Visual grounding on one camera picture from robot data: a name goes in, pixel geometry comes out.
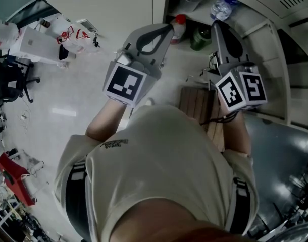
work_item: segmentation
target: wooden crate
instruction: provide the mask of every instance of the wooden crate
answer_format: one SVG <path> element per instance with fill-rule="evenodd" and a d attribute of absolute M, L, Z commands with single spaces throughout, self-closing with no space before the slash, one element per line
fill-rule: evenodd
<path fill-rule="evenodd" d="M 217 93 L 205 89 L 183 87 L 179 109 L 200 124 L 211 118 L 221 117 Z M 224 151 L 223 124 L 210 122 L 202 127 L 219 151 Z"/>

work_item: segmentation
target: white cube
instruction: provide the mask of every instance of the white cube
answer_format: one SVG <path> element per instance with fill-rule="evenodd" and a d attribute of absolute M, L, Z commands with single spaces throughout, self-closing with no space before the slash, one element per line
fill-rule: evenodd
<path fill-rule="evenodd" d="M 156 79 L 144 72 L 111 62 L 104 84 L 104 93 L 110 99 L 135 107 L 154 85 Z"/>
<path fill-rule="evenodd" d="M 267 103 L 260 74 L 230 71 L 216 87 L 230 112 Z"/>

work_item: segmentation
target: water bottle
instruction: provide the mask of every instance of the water bottle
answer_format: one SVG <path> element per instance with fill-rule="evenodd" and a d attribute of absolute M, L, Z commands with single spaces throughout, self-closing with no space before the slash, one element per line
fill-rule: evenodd
<path fill-rule="evenodd" d="M 213 20 L 225 21 L 238 4 L 237 0 L 217 0 L 211 6 L 210 16 Z"/>

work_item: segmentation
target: red object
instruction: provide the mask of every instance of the red object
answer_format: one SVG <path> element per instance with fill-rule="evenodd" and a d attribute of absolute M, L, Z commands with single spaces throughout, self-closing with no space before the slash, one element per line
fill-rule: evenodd
<path fill-rule="evenodd" d="M 178 14 L 175 20 L 178 24 L 184 24 L 186 22 L 186 16 L 184 14 Z"/>
<path fill-rule="evenodd" d="M 63 38 L 68 38 L 69 37 L 69 34 L 67 32 L 62 32 L 62 35 L 61 35 Z"/>
<path fill-rule="evenodd" d="M 11 177 L 13 184 L 7 178 L 5 178 L 5 183 L 22 203 L 27 206 L 35 204 L 22 182 L 22 175 L 29 175 L 25 168 L 10 160 L 7 154 L 3 153 L 0 156 L 0 171 L 5 171 Z"/>
<path fill-rule="evenodd" d="M 78 38 L 90 38 L 90 37 L 83 30 L 80 31 L 79 29 L 77 32 L 76 38 L 78 39 Z"/>

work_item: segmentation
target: white floor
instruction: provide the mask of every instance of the white floor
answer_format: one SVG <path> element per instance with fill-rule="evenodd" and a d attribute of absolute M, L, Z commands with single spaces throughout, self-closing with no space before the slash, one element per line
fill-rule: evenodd
<path fill-rule="evenodd" d="M 196 75 L 208 64 L 208 53 L 193 53 L 189 44 L 170 47 L 162 68 L 162 77 L 148 93 L 156 104 L 177 105 L 181 86 L 188 75 Z M 29 86 L 32 104 L 26 97 L 4 105 L 7 130 L 4 133 L 6 149 L 16 147 L 44 161 L 44 168 L 37 173 L 34 185 L 49 182 L 37 194 L 38 202 L 31 212 L 55 241 L 59 235 L 72 242 L 80 236 L 57 210 L 53 200 L 53 181 L 61 153 L 72 134 L 83 134 L 92 118 L 107 101 L 102 93 L 105 74 L 113 53 L 80 55 L 67 69 L 36 63 L 33 75 L 40 76 L 39 84 Z M 128 121 L 128 113 L 122 122 Z"/>

